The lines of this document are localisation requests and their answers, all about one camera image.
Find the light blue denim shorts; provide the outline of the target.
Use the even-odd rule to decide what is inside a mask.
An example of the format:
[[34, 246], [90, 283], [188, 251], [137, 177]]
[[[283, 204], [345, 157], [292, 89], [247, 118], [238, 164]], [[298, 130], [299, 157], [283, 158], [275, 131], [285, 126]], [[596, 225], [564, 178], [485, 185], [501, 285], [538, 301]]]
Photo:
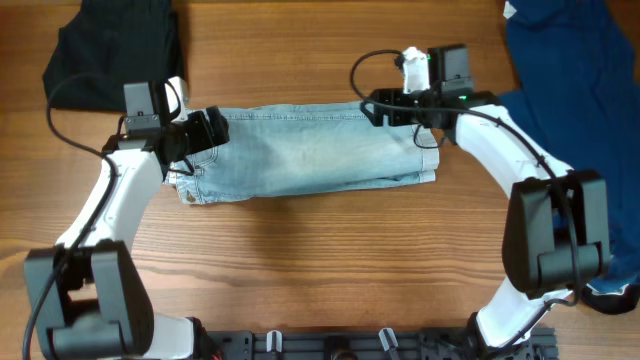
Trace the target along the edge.
[[166, 184], [186, 204], [382, 189], [432, 182], [430, 131], [374, 127], [356, 102], [224, 108], [228, 143], [173, 164]]

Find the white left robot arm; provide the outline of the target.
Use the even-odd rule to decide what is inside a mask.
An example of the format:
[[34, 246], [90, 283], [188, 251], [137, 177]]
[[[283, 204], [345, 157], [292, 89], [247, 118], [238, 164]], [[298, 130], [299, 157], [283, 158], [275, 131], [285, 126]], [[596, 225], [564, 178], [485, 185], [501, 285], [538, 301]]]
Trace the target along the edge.
[[192, 154], [229, 140], [217, 108], [169, 121], [126, 116], [97, 151], [102, 169], [75, 222], [48, 248], [31, 250], [24, 275], [31, 315], [21, 356], [37, 341], [47, 359], [218, 359], [195, 318], [154, 312], [131, 257], [145, 209], [172, 163], [193, 175]]

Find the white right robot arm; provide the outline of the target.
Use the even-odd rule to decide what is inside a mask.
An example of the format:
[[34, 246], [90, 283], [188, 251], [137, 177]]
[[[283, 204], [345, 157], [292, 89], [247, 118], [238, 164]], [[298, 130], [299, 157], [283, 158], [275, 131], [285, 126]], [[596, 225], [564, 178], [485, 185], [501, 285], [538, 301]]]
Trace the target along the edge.
[[506, 278], [464, 331], [470, 359], [509, 356], [556, 306], [573, 307], [609, 267], [607, 189], [593, 170], [555, 158], [488, 91], [374, 91], [360, 105], [380, 127], [440, 129], [478, 160], [508, 198], [502, 241]]

